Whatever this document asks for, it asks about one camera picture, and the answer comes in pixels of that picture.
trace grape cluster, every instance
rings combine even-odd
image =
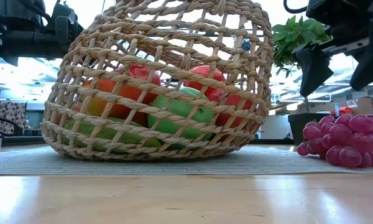
[[[305,142],[297,147],[301,156],[319,155],[334,166],[373,167],[373,115],[343,114],[309,122],[303,130]]]

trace woven basket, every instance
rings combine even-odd
[[[197,11],[201,12],[200,18],[196,17]],[[267,13],[250,0],[120,0],[96,16],[64,56],[57,82],[45,103],[44,139],[60,154],[90,160],[194,159],[239,150],[253,140],[269,112],[273,64],[270,28]],[[204,32],[218,36],[210,38],[202,35]],[[230,37],[234,37],[233,46],[223,43]],[[242,48],[246,39],[251,43],[250,51]],[[172,44],[174,40],[185,44]],[[211,50],[199,52],[198,46]],[[134,65],[150,69],[146,80],[128,75]],[[210,66],[208,77],[190,72],[200,65]],[[225,82],[213,79],[216,68],[224,74]],[[162,77],[160,86],[152,83],[156,73]],[[164,80],[165,75],[171,78]],[[197,96],[179,91],[185,80],[202,84]],[[103,81],[115,84],[110,90],[102,90],[97,86]],[[124,86],[138,88],[142,93],[135,100],[121,96],[119,90]],[[220,101],[204,97],[208,87],[223,90]],[[146,94],[169,98],[167,107],[144,103]],[[232,95],[241,98],[237,105],[227,103]],[[104,107],[102,113],[93,116],[90,109],[100,107],[95,104],[97,100],[104,101]],[[175,100],[192,105],[189,116],[167,109]],[[248,101],[252,103],[246,109]],[[75,110],[79,103],[81,108]],[[131,109],[122,118],[125,121],[108,117],[114,106]],[[193,119],[200,109],[213,111],[211,121]],[[216,125],[220,113],[230,114],[224,126]],[[166,133],[156,130],[157,123],[148,128],[131,122],[144,116],[158,122],[167,119],[180,129]],[[233,125],[235,119],[240,120],[237,126]],[[186,128],[200,135],[184,138]],[[121,141],[127,136],[133,138]]]

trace woven placemat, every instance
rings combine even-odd
[[[373,174],[373,168],[334,167],[317,157],[247,146],[225,156],[181,162],[92,162],[62,157],[50,147],[0,152],[0,175],[177,175],[301,174],[345,172]]]

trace table surface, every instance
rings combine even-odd
[[[373,175],[0,177],[2,223],[373,223]]]

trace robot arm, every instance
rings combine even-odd
[[[353,56],[359,65],[350,85],[356,91],[373,82],[373,0],[310,0],[307,7],[293,10],[327,25],[326,33],[332,39],[323,44],[308,44],[293,51],[302,66],[300,94],[304,97],[315,91],[333,75],[329,69],[330,57],[344,53]]]
[[[83,30],[77,19],[60,0],[52,17],[43,0],[0,0],[0,57],[15,66],[18,57],[62,58]]]

